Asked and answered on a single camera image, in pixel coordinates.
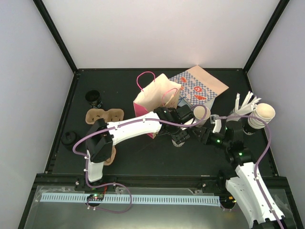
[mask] metal table surface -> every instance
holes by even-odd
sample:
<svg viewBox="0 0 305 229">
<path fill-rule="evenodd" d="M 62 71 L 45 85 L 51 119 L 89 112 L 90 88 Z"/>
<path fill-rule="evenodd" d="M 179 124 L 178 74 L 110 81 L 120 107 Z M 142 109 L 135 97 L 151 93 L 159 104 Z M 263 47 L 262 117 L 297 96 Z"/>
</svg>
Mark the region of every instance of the metal table surface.
<svg viewBox="0 0 305 229">
<path fill-rule="evenodd" d="M 156 76 L 165 73 L 173 77 L 185 69 L 112 69 L 80 71 L 73 100 L 62 127 L 62 134 L 75 131 L 84 137 L 90 129 L 85 123 L 87 111 L 91 108 L 85 100 L 85 94 L 91 89 L 97 89 L 102 94 L 103 109 L 121 108 L 124 120 L 134 117 L 133 100 L 140 89 L 136 85 L 136 77 L 144 71 L 153 71 Z M 237 69 L 207 70 L 214 77 L 229 86 L 229 89 L 219 95 L 212 107 L 212 114 L 228 115 L 234 107 L 236 93 L 244 99 L 250 90 L 247 76 Z M 152 80 L 151 75 L 140 78 L 140 84 L 145 86 Z M 252 136 L 244 136 L 245 145 L 258 158 L 266 146 L 263 131 Z M 147 135 L 125 140 L 116 146 L 117 154 L 110 166 L 105 166 L 105 175 L 141 175 L 141 176 L 215 176 L 220 169 L 230 169 L 222 150 L 213 146 L 200 144 L 193 136 L 182 147 L 174 147 L 168 135 L 151 139 Z M 85 152 L 85 146 L 79 148 Z M 82 156 L 74 155 L 61 143 L 54 150 L 55 164 L 50 169 L 53 174 L 82 174 L 84 162 Z M 275 169 L 272 154 L 263 159 L 260 164 L 263 176 L 274 176 Z"/>
<path fill-rule="evenodd" d="M 25 229 L 246 229 L 248 223 L 236 205 L 232 211 L 219 207 L 186 205 L 133 205 L 123 214 L 88 210 L 81 203 L 39 202 L 42 192 L 60 192 L 63 187 L 38 187 Z M 72 187 L 64 187 L 73 192 Z M 131 188 L 133 194 L 192 195 L 187 189 Z M 292 217 L 283 189 L 271 189 L 276 204 L 287 218 Z M 122 204 L 104 204 L 103 208 L 122 210 Z"/>
</svg>

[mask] black corner beam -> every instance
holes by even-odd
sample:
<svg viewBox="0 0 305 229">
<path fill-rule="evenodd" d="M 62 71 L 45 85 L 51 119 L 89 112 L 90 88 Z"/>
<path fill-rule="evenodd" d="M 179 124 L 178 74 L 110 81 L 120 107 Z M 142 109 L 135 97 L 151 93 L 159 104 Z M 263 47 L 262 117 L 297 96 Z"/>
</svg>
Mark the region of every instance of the black corner beam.
<svg viewBox="0 0 305 229">
<path fill-rule="evenodd" d="M 266 40 L 268 39 L 269 35 L 271 34 L 274 26 L 276 25 L 277 21 L 281 17 L 284 9 L 286 8 L 289 0 L 280 0 L 277 4 L 275 11 L 273 12 L 268 24 L 266 25 L 261 37 L 259 38 L 255 48 L 253 49 L 246 65 L 244 66 L 244 72 L 248 73 L 251 66 L 253 65 L 254 61 L 256 60 L 259 52 L 261 51 L 263 45 L 265 44 Z"/>
<path fill-rule="evenodd" d="M 42 18 L 44 19 L 44 21 L 46 22 L 50 32 L 52 33 L 56 43 L 58 44 L 59 48 L 61 49 L 62 54 L 64 55 L 64 57 L 66 58 L 71 70 L 73 73 L 77 72 L 77 67 L 65 45 L 65 43 L 63 42 L 51 16 L 49 15 L 47 8 L 45 7 L 45 5 L 43 4 L 42 0 L 33 0 L 37 9 L 39 10 Z"/>
</svg>

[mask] paper bag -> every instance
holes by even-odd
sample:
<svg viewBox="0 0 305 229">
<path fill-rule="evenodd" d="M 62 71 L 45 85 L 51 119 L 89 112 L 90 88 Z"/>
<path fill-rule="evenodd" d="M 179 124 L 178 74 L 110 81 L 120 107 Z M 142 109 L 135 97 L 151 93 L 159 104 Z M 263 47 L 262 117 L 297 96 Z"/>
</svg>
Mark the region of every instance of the paper bag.
<svg viewBox="0 0 305 229">
<path fill-rule="evenodd" d="M 198 65 L 170 80 L 181 84 L 180 96 L 190 105 L 205 104 L 229 88 Z"/>
<path fill-rule="evenodd" d="M 176 108 L 178 105 L 181 84 L 170 81 L 164 74 L 161 74 L 156 78 L 154 73 L 152 73 L 154 80 L 148 86 L 141 88 L 138 79 L 144 73 L 140 74 L 137 78 L 137 84 L 141 91 L 133 102 L 135 116 L 139 117 L 145 115 L 160 106 Z M 154 138 L 156 133 L 148 135 Z"/>
</svg>

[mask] gray wall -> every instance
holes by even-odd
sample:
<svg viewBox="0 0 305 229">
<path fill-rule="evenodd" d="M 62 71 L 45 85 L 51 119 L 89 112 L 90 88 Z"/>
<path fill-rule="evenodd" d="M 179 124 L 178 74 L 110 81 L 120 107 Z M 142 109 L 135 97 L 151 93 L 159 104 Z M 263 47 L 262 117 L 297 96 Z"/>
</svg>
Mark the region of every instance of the gray wall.
<svg viewBox="0 0 305 229">
<path fill-rule="evenodd" d="M 254 92 L 274 106 L 272 149 L 305 223 L 305 1 L 290 1 L 252 66 Z"/>
<path fill-rule="evenodd" d="M 72 72 L 32 0 L 0 4 L 0 228 L 17 228 L 44 171 Z"/>
</svg>

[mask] white perforated rail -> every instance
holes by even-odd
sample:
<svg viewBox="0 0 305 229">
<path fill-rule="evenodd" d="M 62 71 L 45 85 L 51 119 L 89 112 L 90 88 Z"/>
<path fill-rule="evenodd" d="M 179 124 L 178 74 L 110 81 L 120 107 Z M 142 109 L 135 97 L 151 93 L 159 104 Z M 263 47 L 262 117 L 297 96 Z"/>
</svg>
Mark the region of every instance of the white perforated rail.
<svg viewBox="0 0 305 229">
<path fill-rule="evenodd" d="M 86 203 L 90 194 L 79 193 L 43 193 L 41 202 Z M 103 201 L 90 203 L 128 204 L 129 195 L 106 194 Z M 133 204 L 171 204 L 171 205 L 208 205 L 220 206 L 216 196 L 170 196 L 170 195 L 133 195 Z"/>
</svg>

